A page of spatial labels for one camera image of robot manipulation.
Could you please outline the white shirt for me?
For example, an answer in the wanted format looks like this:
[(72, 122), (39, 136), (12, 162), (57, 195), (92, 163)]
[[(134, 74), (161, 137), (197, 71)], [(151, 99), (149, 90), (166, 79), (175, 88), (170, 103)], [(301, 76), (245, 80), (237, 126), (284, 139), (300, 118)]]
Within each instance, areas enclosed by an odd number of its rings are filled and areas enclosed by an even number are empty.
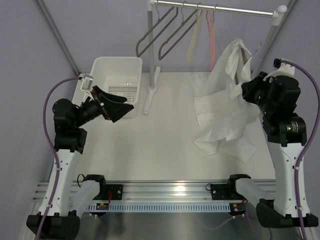
[(235, 82), (240, 48), (247, 58), (251, 56), (243, 41), (237, 38), (225, 48), (209, 76), (193, 73), (188, 80), (201, 128), (194, 144), (207, 155), (221, 151), (246, 163), (257, 149), (244, 138), (244, 133), (247, 125), (257, 120), (259, 110), (242, 97), (242, 84), (251, 81), (251, 59), (242, 69), (240, 83)]

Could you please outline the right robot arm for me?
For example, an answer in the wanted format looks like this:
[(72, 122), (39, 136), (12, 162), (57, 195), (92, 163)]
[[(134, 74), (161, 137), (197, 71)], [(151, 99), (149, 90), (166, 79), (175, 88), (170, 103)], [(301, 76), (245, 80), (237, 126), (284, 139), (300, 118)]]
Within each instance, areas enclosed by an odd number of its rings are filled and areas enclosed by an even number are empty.
[(226, 186), (229, 197), (243, 196), (254, 207), (259, 223), (265, 228), (313, 228), (319, 225), (310, 212), (304, 189), (296, 194), (296, 185), (304, 186), (303, 163), (298, 157), (307, 146), (305, 121), (295, 113), (301, 94), (299, 82), (288, 75), (260, 72), (241, 85), (243, 99), (258, 106), (262, 127), (275, 170), (275, 196), (267, 194), (248, 175), (230, 176)]

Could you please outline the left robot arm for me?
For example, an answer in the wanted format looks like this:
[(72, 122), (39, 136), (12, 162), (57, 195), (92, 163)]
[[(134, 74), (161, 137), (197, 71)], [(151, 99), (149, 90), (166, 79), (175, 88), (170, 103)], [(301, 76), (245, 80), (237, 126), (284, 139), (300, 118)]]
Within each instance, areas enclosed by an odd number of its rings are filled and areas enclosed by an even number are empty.
[(126, 97), (109, 94), (95, 85), (80, 106), (66, 98), (53, 104), (53, 170), (37, 213), (29, 215), (26, 221), (37, 240), (74, 240), (90, 202), (110, 201), (112, 193), (107, 188), (105, 177), (99, 174), (85, 176), (73, 197), (70, 192), (87, 139), (87, 131), (82, 126), (99, 116), (117, 122), (134, 109), (127, 101)]

